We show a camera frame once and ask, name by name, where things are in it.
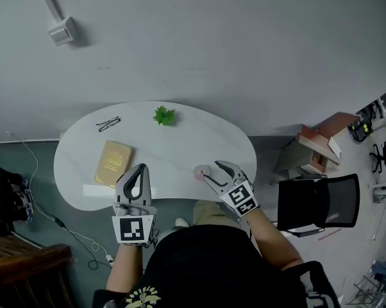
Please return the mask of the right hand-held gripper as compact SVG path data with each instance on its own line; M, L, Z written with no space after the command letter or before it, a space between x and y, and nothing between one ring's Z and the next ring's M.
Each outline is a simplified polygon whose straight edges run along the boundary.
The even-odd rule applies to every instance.
M203 179L219 195L225 206L240 218L259 208L253 192L253 185L241 168L225 160L216 160L215 164L225 171L232 180L222 184L208 175L204 175Z

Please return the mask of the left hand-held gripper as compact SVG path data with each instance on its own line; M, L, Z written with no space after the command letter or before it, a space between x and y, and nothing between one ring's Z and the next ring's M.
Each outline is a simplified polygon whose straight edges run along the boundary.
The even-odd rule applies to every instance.
M137 194L132 190L138 187ZM117 181L112 216L113 229L119 244L148 247L154 240L157 209L152 206L130 205L151 204L149 168L138 164L129 169Z

